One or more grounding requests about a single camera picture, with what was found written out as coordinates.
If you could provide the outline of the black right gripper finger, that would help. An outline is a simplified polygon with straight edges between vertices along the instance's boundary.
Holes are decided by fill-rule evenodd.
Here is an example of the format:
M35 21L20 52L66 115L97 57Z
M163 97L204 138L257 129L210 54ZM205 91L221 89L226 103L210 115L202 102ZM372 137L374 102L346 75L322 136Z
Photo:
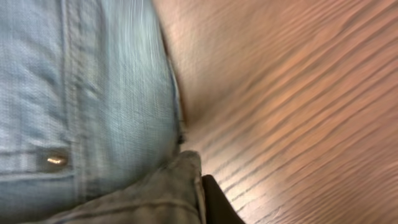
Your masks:
M207 224L245 224L212 175L202 177Z

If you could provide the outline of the light blue denim shorts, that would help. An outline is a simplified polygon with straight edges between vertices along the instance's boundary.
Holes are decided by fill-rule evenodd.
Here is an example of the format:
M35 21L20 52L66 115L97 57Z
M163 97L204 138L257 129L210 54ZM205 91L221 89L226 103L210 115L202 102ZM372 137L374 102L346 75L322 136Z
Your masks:
M1 2L1 222L205 223L151 1Z

